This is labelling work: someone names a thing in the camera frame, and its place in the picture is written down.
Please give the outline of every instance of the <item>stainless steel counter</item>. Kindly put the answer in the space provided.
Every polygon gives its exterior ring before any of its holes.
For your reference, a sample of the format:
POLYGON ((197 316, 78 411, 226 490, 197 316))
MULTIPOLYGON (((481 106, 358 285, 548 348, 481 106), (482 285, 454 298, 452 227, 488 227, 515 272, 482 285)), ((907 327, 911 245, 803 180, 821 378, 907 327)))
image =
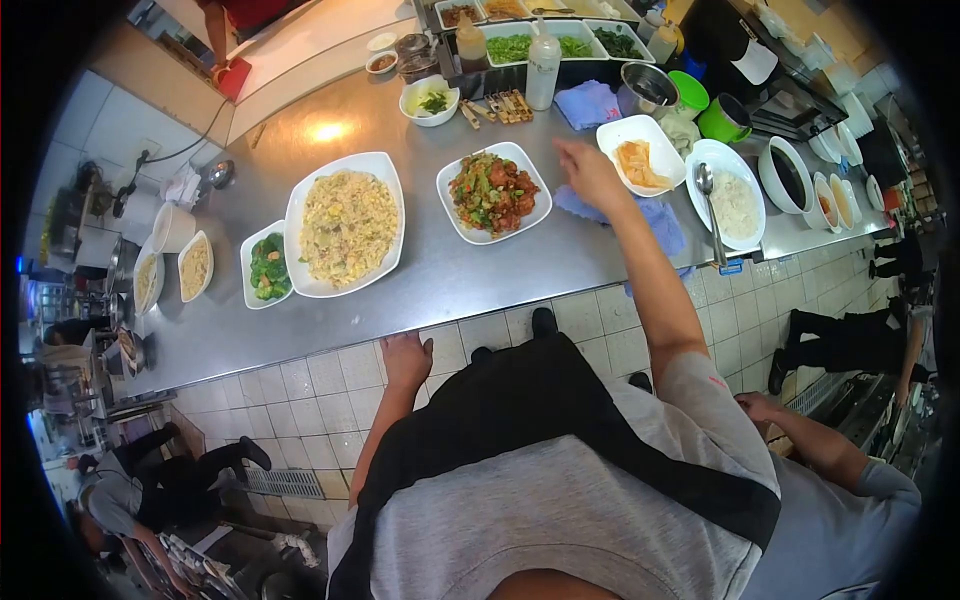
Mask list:
MULTIPOLYGON (((528 124, 483 122, 475 132, 455 115, 445 125, 425 129, 399 114, 401 87, 398 78, 382 83, 365 72, 356 73, 268 119, 254 149, 256 129, 227 148, 236 162, 234 181, 212 191, 194 209, 198 228, 206 231, 213 245, 210 286, 198 299, 183 304, 176 256, 165 255, 167 276, 160 300, 134 325, 152 345, 156 364, 129 381, 131 395, 626 278, 612 231, 559 208, 509 240, 473 246, 460 238, 440 205, 436 186, 440 169, 499 141, 523 147, 551 190, 561 185, 564 177, 550 139, 577 133, 556 107, 538 113, 528 124), (295 294, 277 306, 248 309, 241 288, 240 244, 283 218, 290 190, 306 175, 341 156, 374 150, 390 154, 403 187, 407 224, 400 264, 375 284, 340 298, 314 300, 295 294)), ((582 137, 594 141, 593 132, 582 137)), ((749 154, 752 148, 747 145, 742 152, 749 154)), ((819 159, 813 159, 816 168, 822 168, 819 159)), ((846 237, 879 227, 865 210, 862 181, 853 184, 865 216, 846 237)), ((672 204, 686 236, 686 248, 672 258, 673 264, 679 268, 711 260, 707 229, 685 188, 659 199, 672 204)), ((767 204, 767 234, 761 247, 771 255, 845 239, 811 231, 799 215, 782 214, 767 204)))

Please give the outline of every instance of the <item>green container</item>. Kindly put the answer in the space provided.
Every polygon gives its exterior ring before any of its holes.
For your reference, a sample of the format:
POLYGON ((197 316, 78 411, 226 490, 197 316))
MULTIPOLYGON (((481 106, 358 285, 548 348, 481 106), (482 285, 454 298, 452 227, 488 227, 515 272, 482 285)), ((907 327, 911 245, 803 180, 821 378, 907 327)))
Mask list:
POLYGON ((680 90, 680 102, 670 112, 687 121, 697 118, 709 106, 710 97, 703 85, 683 71, 666 74, 680 90))
POLYGON ((727 92, 721 92, 713 99, 697 119, 697 126, 704 137, 725 144, 742 141, 754 130, 750 113, 727 92))

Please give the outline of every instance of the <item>dark sauce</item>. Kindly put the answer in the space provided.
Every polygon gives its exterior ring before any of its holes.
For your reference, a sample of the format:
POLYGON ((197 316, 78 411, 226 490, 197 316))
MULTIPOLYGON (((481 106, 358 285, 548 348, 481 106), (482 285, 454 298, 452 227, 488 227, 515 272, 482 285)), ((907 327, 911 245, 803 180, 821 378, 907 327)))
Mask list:
POLYGON ((771 146, 770 158, 774 161, 774 169, 777 170, 777 177, 779 177, 783 183, 783 188, 786 189, 790 200, 793 201, 793 204, 797 205, 797 208, 803 210, 806 197, 804 194, 804 180, 801 179, 797 168, 793 166, 793 162, 786 153, 776 146, 771 146))

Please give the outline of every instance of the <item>red cutting board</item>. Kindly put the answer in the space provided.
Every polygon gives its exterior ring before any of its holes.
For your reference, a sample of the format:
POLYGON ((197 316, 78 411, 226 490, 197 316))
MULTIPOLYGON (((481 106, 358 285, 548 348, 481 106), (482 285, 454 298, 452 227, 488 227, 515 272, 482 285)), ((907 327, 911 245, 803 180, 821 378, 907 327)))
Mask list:
POLYGON ((227 63, 227 67, 217 71, 213 76, 217 82, 217 88, 227 96, 231 102, 236 102, 240 97, 240 90, 243 89, 243 83, 250 75, 251 65, 243 59, 233 59, 227 63))

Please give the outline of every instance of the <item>plate of broccoli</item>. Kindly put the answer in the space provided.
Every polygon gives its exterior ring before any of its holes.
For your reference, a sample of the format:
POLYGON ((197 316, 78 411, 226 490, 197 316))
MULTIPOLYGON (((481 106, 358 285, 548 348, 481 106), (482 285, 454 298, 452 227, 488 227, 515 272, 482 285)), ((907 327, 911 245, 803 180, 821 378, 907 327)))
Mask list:
POLYGON ((283 255, 283 221, 248 237, 240 246, 243 297, 248 308, 272 306, 290 296, 293 284, 283 255))

